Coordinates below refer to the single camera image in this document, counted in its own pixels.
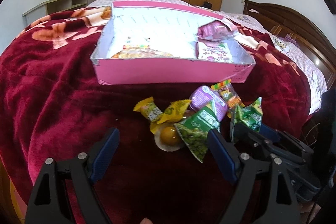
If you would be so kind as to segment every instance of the purple snack bag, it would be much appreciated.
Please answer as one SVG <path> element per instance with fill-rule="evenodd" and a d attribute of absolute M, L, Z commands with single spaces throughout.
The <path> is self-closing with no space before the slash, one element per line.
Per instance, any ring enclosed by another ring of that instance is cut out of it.
<path fill-rule="evenodd" d="M 227 105 L 223 101 L 223 99 L 206 85 L 200 86 L 198 89 L 196 89 L 189 99 L 191 100 L 189 106 L 194 111 L 200 110 L 201 108 L 205 107 L 211 100 L 214 100 L 214 113 L 216 114 L 219 122 L 223 120 L 227 112 Z"/>

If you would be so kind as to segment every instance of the maroon plush blanket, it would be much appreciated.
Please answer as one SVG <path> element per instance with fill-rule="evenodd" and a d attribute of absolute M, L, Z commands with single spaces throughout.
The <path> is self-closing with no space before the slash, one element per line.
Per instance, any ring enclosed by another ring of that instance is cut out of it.
<path fill-rule="evenodd" d="M 89 57 L 109 17 L 110 8 L 47 16 L 0 57 L 0 156 L 11 180 L 27 202 L 46 158 L 74 157 L 116 127 L 120 146 L 95 187 L 114 224 L 138 224 L 144 217 L 154 224 L 213 223 L 232 187 L 211 153 L 201 164 L 186 148 L 158 149 L 148 121 L 132 111 L 150 96 L 164 110 L 200 84 L 99 85 Z M 263 122 L 298 137 L 310 107 L 305 75 L 267 34 L 239 29 L 260 46 L 247 48 L 257 65 L 244 84 L 234 85 L 236 91 L 246 104 L 262 96 Z M 82 223 L 78 207 L 73 209 Z"/>

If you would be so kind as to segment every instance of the metal screw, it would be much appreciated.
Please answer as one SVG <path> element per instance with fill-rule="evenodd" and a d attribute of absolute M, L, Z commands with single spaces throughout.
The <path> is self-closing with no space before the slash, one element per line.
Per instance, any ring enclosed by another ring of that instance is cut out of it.
<path fill-rule="evenodd" d="M 85 152 L 81 152 L 81 153 L 78 154 L 78 158 L 80 160 L 84 160 L 86 158 L 86 156 L 87 156 L 87 154 Z"/>
<path fill-rule="evenodd" d="M 248 153 L 241 153 L 240 154 L 240 157 L 243 159 L 243 160 L 248 160 L 250 158 L 250 155 Z"/>
<path fill-rule="evenodd" d="M 45 164 L 52 164 L 53 163 L 53 158 L 47 158 L 46 160 L 45 160 Z"/>
<path fill-rule="evenodd" d="M 275 162 L 277 165 L 280 165 L 280 164 L 282 164 L 282 159 L 276 157 L 276 158 L 274 158 L 274 162 Z"/>

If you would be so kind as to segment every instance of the green snack bag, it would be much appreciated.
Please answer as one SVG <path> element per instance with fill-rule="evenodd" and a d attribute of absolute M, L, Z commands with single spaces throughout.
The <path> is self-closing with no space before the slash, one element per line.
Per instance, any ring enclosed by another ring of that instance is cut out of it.
<path fill-rule="evenodd" d="M 214 128 L 219 130 L 220 123 L 214 114 L 214 107 L 214 102 L 210 101 L 209 104 L 194 115 L 174 124 L 191 153 L 202 163 L 208 151 L 208 131 Z"/>
<path fill-rule="evenodd" d="M 230 128 L 230 137 L 231 142 L 236 143 L 234 137 L 234 126 L 238 122 L 242 122 L 250 129 L 259 132 L 261 127 L 261 120 L 263 118 L 263 110 L 261 109 L 261 97 L 255 100 L 252 104 L 247 107 L 241 107 L 237 105 L 232 118 L 231 118 L 231 128 Z"/>

